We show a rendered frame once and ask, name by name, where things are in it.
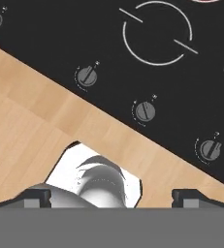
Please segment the white and grey round thing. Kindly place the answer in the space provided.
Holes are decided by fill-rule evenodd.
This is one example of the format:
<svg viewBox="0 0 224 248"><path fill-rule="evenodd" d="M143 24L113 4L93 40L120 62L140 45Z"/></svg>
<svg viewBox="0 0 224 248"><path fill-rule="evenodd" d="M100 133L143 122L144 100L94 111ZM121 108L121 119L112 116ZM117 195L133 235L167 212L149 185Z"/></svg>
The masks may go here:
<svg viewBox="0 0 224 248"><path fill-rule="evenodd" d="M79 141L64 149L45 183L99 208L135 208L143 195L137 176Z"/></svg>

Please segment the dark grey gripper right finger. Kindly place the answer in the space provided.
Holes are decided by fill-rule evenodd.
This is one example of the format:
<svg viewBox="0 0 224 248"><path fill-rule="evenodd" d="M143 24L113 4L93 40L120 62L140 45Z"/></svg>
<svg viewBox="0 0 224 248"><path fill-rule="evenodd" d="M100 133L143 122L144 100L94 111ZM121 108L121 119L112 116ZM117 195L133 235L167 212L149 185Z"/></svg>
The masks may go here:
<svg viewBox="0 0 224 248"><path fill-rule="evenodd" d="M172 208L224 207L224 202L208 198L197 189L174 189Z"/></svg>

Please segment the black glass hob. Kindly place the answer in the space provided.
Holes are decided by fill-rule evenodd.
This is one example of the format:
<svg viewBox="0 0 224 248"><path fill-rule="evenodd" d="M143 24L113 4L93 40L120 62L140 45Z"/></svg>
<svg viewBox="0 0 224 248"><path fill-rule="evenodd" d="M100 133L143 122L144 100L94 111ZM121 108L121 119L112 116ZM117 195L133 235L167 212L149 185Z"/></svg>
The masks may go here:
<svg viewBox="0 0 224 248"><path fill-rule="evenodd" d="M224 0L0 0L0 48L224 183ZM87 92L74 75L99 61ZM145 127L135 99L156 95ZM209 166L197 137L220 133Z"/></svg>

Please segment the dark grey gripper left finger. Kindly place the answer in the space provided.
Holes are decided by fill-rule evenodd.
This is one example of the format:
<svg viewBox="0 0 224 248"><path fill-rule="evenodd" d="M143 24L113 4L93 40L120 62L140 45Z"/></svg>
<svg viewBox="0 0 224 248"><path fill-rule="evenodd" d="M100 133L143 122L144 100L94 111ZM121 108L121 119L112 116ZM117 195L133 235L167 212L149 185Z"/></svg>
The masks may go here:
<svg viewBox="0 0 224 248"><path fill-rule="evenodd" d="M50 189L26 189L13 199L1 201L0 207L51 208L50 198Z"/></svg>

